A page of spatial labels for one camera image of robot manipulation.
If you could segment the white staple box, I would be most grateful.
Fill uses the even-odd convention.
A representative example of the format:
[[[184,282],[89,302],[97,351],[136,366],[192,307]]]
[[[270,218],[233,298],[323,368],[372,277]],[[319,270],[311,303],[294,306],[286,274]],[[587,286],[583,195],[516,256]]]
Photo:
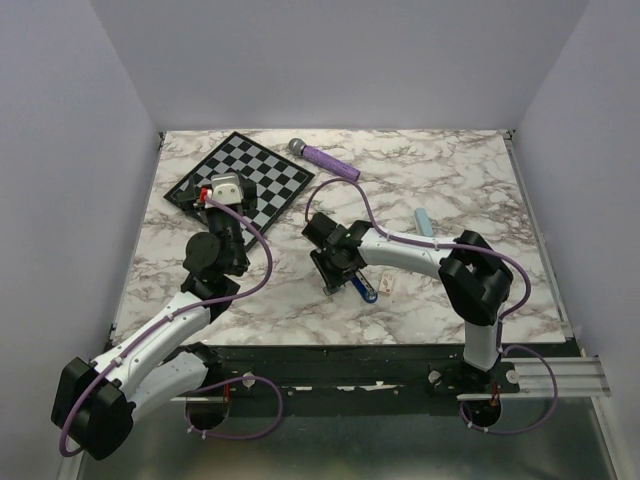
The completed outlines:
[[[381,274],[378,292],[380,295],[390,296],[396,287],[396,275],[390,271]]]

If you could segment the light blue stapler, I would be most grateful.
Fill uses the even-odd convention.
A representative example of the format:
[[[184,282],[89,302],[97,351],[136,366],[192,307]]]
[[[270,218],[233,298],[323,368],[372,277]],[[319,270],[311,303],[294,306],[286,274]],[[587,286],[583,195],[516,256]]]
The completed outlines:
[[[424,237],[433,237],[434,231],[431,220],[424,208],[417,208],[413,213],[417,233]]]

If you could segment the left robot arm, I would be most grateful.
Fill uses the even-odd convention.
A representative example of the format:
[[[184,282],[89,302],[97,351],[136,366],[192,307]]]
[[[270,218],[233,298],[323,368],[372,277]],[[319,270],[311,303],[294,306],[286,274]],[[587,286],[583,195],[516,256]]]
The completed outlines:
[[[147,411],[186,391],[209,395],[220,387],[217,365],[176,349],[233,301],[256,293],[241,291],[236,280],[250,265],[244,232],[262,238],[245,217],[257,201],[256,183],[235,173],[181,193],[182,209],[206,223],[186,244],[187,276],[169,304],[123,343],[90,361],[76,357],[63,368],[51,413],[62,456],[86,452],[104,459]]]

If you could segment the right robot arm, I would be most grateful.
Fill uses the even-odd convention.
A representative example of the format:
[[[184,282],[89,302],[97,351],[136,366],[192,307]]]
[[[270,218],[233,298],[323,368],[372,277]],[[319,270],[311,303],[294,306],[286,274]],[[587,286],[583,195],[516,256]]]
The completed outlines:
[[[466,230],[457,238],[438,240],[377,229],[370,221],[345,227],[323,213],[313,215],[302,235],[315,247],[310,257],[329,295],[368,266],[440,280],[465,324],[462,384],[480,392],[494,383],[500,356],[498,317],[513,274],[481,235]]]

